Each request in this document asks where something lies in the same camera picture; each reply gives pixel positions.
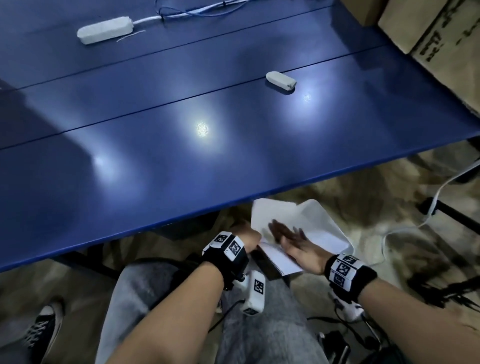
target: white paper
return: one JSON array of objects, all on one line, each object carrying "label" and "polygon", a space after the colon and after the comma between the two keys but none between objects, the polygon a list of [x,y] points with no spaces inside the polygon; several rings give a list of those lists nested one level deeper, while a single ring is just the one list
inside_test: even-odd
[{"label": "white paper", "polygon": [[268,228],[273,219],[284,223],[289,229],[303,229],[307,238],[334,254],[353,253],[348,238],[316,200],[307,200],[300,205],[260,198],[253,202],[252,228],[262,235],[260,248],[274,264],[277,270],[286,276],[301,272],[298,266],[275,240]]}]

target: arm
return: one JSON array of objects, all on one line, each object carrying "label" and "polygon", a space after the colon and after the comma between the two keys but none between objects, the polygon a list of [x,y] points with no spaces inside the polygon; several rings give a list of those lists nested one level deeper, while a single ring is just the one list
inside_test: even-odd
[{"label": "arm", "polygon": [[[324,273],[333,254],[310,242],[301,229],[291,232],[275,220],[269,226],[303,269]],[[480,358],[480,338],[470,329],[381,279],[365,286],[359,303],[414,364],[467,364]]]},{"label": "arm", "polygon": [[[260,234],[248,225],[231,230],[250,253]],[[220,271],[204,262],[125,338],[107,364],[195,363],[223,291]]]}]

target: left arm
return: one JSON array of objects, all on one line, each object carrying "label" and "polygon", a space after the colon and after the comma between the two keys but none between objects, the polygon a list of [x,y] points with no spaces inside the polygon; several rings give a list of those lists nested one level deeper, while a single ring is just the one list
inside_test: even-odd
[{"label": "left arm", "polygon": [[[244,224],[231,230],[250,253],[260,234]],[[201,263],[120,344],[107,364],[195,363],[224,287],[217,267]]]}]

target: wristband with markers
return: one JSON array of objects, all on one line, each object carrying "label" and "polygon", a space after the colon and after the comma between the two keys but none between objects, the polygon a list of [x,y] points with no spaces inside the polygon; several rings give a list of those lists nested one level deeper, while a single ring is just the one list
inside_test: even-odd
[{"label": "wristband with markers", "polygon": [[243,281],[249,259],[243,241],[229,231],[219,233],[202,252],[202,261],[210,262],[223,276],[224,289],[231,290],[233,281]]},{"label": "wristband with markers", "polygon": [[325,277],[340,299],[347,303],[358,303],[360,293],[377,278],[377,272],[354,256],[338,254],[328,259]]}]

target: black and white canvas shoe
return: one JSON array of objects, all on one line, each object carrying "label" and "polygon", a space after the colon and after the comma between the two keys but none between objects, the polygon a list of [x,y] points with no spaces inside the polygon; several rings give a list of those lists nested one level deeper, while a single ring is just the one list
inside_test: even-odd
[{"label": "black and white canvas shoe", "polygon": [[45,305],[35,323],[23,337],[32,364],[42,364],[60,331],[63,319],[63,303],[60,300]]}]

